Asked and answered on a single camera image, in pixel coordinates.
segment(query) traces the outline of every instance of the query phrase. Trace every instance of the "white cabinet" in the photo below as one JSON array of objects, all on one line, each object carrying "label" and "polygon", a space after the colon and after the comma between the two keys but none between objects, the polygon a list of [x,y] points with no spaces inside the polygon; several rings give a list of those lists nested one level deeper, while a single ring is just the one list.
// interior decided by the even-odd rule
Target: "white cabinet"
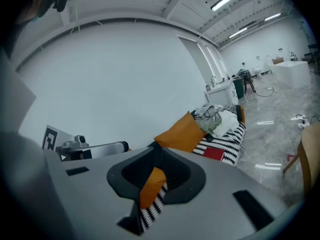
[{"label": "white cabinet", "polygon": [[239,104],[236,88],[232,80],[217,84],[212,90],[205,91],[204,94],[211,104],[222,106]]}]

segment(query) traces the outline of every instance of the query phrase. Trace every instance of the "black and white striped blanket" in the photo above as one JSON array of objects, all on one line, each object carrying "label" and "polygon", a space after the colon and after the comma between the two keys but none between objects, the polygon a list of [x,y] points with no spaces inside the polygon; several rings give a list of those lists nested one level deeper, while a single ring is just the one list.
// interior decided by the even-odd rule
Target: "black and white striped blanket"
[{"label": "black and white striped blanket", "polygon": [[[203,138],[192,153],[202,156],[208,147],[222,149],[224,150],[224,153],[221,162],[236,166],[245,134],[245,125],[239,123],[239,126],[235,131],[230,130],[223,137],[214,138],[211,142],[208,142]],[[167,183],[165,183],[161,187],[161,190],[152,205],[147,209],[140,209],[140,221],[144,232],[148,230],[163,210],[163,200],[167,191],[168,187]]]}]

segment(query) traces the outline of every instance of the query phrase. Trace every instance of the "chair backrest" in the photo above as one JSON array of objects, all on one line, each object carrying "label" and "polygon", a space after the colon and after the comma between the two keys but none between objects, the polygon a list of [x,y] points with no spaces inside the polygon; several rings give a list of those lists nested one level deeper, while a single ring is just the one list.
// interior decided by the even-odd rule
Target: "chair backrest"
[{"label": "chair backrest", "polygon": [[311,174],[311,186],[318,178],[320,171],[320,122],[313,123],[302,132],[301,142],[305,151]]}]

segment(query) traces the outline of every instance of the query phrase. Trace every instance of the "red square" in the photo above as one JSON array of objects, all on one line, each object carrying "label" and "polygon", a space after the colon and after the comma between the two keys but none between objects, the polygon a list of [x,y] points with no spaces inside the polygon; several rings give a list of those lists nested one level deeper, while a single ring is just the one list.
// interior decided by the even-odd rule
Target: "red square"
[{"label": "red square", "polygon": [[204,151],[203,157],[221,161],[222,157],[224,156],[224,152],[225,151],[220,148],[207,147]]}]

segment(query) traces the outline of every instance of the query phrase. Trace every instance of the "ceiling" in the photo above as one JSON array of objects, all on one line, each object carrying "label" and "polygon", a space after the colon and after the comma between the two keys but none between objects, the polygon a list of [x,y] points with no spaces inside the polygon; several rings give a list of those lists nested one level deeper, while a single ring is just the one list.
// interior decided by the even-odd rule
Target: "ceiling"
[{"label": "ceiling", "polygon": [[[78,26],[117,18],[147,19],[184,28],[218,49],[242,38],[265,23],[284,19],[295,12],[291,0],[232,0],[217,11],[210,7],[219,0],[68,0],[59,13],[50,9],[43,17],[30,22],[17,42],[14,64],[18,66],[32,52],[61,33],[78,31]],[[281,12],[276,20],[265,18]],[[231,34],[247,26],[248,30],[233,39]]]}]

